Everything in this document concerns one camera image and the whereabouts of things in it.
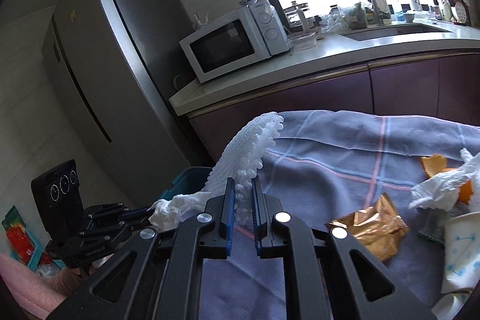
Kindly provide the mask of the pink sleeve left forearm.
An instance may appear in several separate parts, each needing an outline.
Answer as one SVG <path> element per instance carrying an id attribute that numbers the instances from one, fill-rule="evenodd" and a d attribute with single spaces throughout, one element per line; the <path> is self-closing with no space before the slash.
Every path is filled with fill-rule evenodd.
<path id="1" fill-rule="evenodd" d="M 1 277 L 19 306 L 38 319 L 46 319 L 83 284 L 83 278 L 67 267 L 47 280 L 5 254 Z"/>

